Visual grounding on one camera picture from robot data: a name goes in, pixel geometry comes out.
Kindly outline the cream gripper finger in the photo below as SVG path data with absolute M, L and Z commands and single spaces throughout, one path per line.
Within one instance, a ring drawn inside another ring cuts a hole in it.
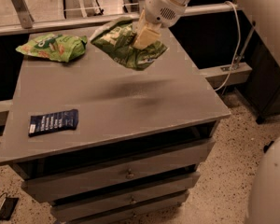
M 160 23 L 138 22 L 133 47 L 136 49 L 145 49 L 156 42 L 161 37 L 160 28 Z
M 141 29 L 143 28 L 143 26 L 145 25 L 145 23 L 146 23 L 145 11 L 142 11 L 141 14 L 140 14 L 140 17 L 139 17 L 139 21 L 136 24 L 136 31 L 140 32 Z

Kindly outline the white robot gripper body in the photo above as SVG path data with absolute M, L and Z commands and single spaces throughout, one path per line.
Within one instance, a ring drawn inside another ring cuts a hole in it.
M 171 27 L 179 20 L 187 8 L 187 0 L 145 0 L 146 21 Z

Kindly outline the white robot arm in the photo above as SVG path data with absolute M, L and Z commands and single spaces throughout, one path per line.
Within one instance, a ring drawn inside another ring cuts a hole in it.
M 176 24 L 190 0 L 145 0 L 136 26 L 133 47 L 145 49 L 161 37 L 161 28 Z

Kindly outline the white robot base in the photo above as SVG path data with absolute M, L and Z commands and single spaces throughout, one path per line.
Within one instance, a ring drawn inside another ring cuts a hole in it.
M 245 224 L 280 224 L 280 136 L 268 147 L 253 180 Z

